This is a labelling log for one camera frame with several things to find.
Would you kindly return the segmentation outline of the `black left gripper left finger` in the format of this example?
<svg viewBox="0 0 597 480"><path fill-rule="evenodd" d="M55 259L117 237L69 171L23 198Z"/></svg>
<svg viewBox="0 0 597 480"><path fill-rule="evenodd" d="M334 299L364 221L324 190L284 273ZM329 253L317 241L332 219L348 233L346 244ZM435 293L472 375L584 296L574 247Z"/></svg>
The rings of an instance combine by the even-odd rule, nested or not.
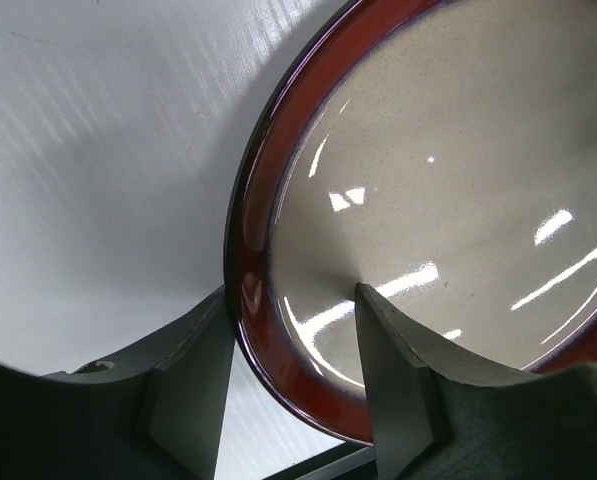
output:
<svg viewBox="0 0 597 480"><path fill-rule="evenodd" d="M0 479L210 479L234 338L216 290L72 372L0 363Z"/></svg>

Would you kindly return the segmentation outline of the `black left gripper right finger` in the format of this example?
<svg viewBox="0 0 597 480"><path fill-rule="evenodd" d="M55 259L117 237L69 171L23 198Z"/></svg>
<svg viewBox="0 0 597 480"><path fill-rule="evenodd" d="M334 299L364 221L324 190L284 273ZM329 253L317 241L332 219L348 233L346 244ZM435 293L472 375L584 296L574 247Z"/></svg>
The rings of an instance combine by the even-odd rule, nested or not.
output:
<svg viewBox="0 0 597 480"><path fill-rule="evenodd" d="M597 362L548 374L477 355L355 289L382 479L597 479Z"/></svg>

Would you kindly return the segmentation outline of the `red rimmed cream plate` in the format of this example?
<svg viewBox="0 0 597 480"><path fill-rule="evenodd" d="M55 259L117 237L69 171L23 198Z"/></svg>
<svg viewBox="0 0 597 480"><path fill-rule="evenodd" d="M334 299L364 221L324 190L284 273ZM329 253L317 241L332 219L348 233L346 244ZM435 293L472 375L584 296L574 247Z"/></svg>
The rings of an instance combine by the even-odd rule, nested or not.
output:
<svg viewBox="0 0 597 480"><path fill-rule="evenodd" d="M597 1L352 1L268 101L224 281L270 394L372 439L354 290L504 365L597 362Z"/></svg>

